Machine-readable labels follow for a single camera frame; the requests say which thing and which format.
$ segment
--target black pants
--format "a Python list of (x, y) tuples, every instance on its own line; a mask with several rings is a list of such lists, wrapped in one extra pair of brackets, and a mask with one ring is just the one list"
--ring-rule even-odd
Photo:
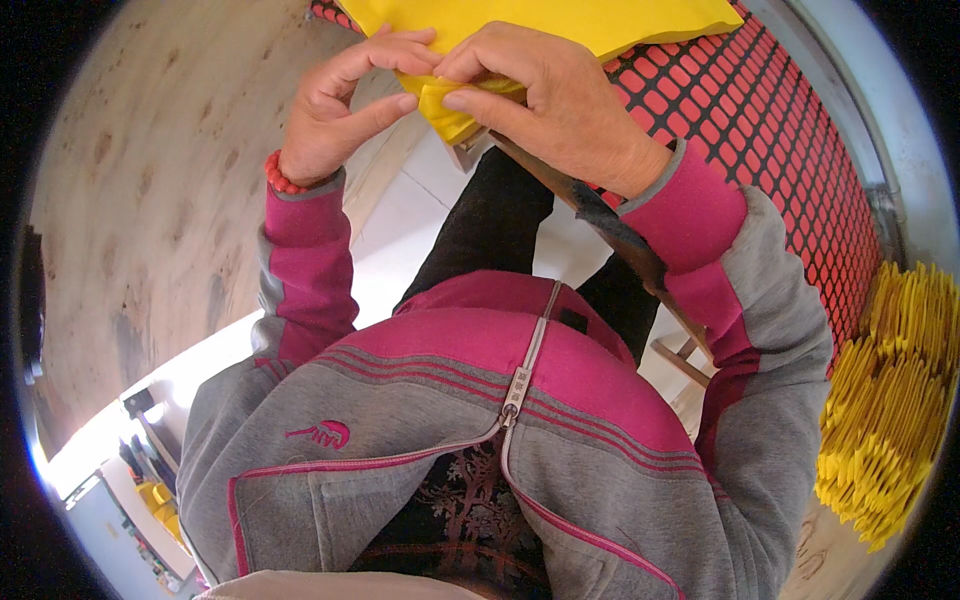
[[(400, 304), (473, 271), (532, 274), (537, 230), (551, 212), (553, 192), (499, 148), (490, 149)], [(660, 302), (643, 289), (634, 270), (613, 254), (577, 292), (620, 335), (639, 365)]]

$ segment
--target red beaded bracelet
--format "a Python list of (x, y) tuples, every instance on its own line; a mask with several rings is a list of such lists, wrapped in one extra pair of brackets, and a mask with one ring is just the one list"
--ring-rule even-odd
[(276, 191), (285, 194), (302, 194), (305, 192), (305, 187), (294, 185), (290, 180), (283, 177), (283, 174), (280, 173), (279, 164), (280, 150), (277, 150), (267, 157), (267, 162), (263, 165), (263, 169), (267, 172), (267, 181), (270, 185), (272, 185)]

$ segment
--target hand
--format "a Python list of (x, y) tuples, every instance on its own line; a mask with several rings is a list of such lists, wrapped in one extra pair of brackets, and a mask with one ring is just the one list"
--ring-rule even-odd
[(493, 22), (433, 70), (464, 84), (488, 72), (523, 84), (527, 107), (471, 88), (448, 93), (444, 106), (470, 114), (573, 178), (632, 198), (672, 157), (623, 109), (596, 57), (578, 43)]
[(351, 113), (357, 80), (374, 67), (428, 75), (441, 56), (427, 49), (437, 32), (390, 33), (390, 26), (307, 71), (290, 109), (279, 168), (294, 185), (332, 175), (365, 141), (417, 109), (417, 96), (395, 94)]

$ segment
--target person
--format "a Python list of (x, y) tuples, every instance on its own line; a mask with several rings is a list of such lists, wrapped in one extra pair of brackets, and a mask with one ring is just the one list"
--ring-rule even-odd
[[(256, 350), (186, 427), (180, 525), (208, 597), (776, 597), (833, 351), (778, 211), (655, 142), (586, 48), (491, 23), (441, 57), (434, 35), (382, 30), (300, 82), (268, 164)], [(532, 276), (553, 197), (497, 149), (393, 317), (354, 329), (342, 165), (417, 106), (351, 112), (374, 67), (520, 82), (526, 106), (444, 103), (624, 197), (719, 368), (695, 445), (636, 374), (656, 300), (616, 256), (579, 290)]]

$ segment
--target wooden floor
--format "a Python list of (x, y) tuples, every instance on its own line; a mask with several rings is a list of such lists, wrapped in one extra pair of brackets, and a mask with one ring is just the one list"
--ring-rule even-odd
[[(36, 178), (47, 315), (36, 385), (48, 454), (141, 377), (247, 315), (263, 161), (316, 60), (361, 40), (302, 0), (132, 0), (69, 90)], [(399, 91), (377, 71), (354, 106)], [(428, 125), (407, 117), (348, 165), (354, 234)]]

